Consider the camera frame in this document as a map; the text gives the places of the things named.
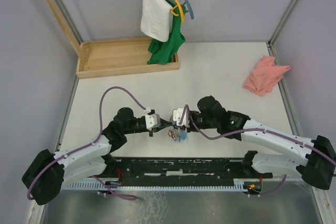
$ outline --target wooden tray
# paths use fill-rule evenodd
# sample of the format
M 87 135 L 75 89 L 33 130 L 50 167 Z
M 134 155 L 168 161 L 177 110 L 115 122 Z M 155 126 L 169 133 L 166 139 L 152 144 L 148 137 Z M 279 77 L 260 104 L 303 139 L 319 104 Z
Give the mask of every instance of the wooden tray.
M 148 52 L 151 41 L 150 37 L 138 37 L 83 42 L 80 47 L 87 64 L 83 65 L 78 59 L 76 74 L 79 79 L 84 79 L 179 69 L 177 54 L 172 57 L 171 63 L 147 65 L 152 55 Z

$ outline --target cable clip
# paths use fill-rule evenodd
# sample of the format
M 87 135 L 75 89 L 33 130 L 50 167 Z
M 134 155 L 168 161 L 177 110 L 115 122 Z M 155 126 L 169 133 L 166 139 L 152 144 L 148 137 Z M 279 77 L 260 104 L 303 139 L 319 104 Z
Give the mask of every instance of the cable clip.
M 144 110 L 144 112 L 145 112 L 146 114 L 150 113 L 151 111 L 152 111 L 152 110 L 151 110 L 150 107 L 146 107 L 146 109 Z

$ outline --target wooden frame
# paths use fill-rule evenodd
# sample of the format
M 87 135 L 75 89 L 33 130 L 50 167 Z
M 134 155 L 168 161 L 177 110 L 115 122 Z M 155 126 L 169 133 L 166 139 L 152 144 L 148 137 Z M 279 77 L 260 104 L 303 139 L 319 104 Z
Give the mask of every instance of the wooden frame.
M 148 73 L 177 70 L 180 68 L 177 54 L 166 65 L 147 65 L 151 54 L 149 37 L 78 42 L 56 0 L 45 0 L 77 56 L 78 78 L 118 76 L 122 74 Z

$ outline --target wooden post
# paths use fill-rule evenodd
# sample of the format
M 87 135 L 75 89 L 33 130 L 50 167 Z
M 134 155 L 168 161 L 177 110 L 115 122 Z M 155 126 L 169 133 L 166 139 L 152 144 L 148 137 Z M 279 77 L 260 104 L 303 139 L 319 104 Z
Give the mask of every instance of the wooden post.
M 68 24 L 67 20 L 65 19 L 62 11 L 58 7 L 55 0 L 45 0 L 47 4 L 49 5 L 49 8 L 53 12 L 54 16 L 57 19 L 57 22 L 59 26 L 62 28 L 65 35 L 68 37 L 72 47 L 74 48 L 76 54 L 78 55 L 81 63 L 83 65 L 87 64 L 87 57 L 84 54 L 83 50 L 80 47 L 80 44 L 77 41 L 77 38 L 75 37 L 74 33 L 72 32 L 70 25 Z

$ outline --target white table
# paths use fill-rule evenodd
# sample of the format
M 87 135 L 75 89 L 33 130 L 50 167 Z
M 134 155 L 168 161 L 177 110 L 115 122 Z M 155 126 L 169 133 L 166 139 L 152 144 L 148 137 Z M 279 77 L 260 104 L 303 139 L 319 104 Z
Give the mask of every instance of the white table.
M 180 70 L 128 76 L 79 80 L 61 149 L 87 142 L 99 131 L 98 107 L 104 91 L 111 86 L 128 89 L 144 105 L 169 120 L 172 110 L 212 95 L 226 110 L 247 114 L 269 127 L 291 133 L 278 86 L 259 97 L 242 85 L 256 63 L 268 55 L 263 42 L 185 43 L 179 50 Z M 136 117 L 143 111 L 121 90 L 112 90 L 103 103 L 103 127 L 117 111 L 128 106 Z M 248 150 L 273 153 L 264 147 L 222 138 L 209 141 L 198 133 L 188 133 L 182 143 L 175 143 L 164 129 L 149 137 L 148 133 L 127 135 L 128 142 L 114 156 L 134 157 L 244 157 Z M 206 130 L 208 135 L 218 135 Z

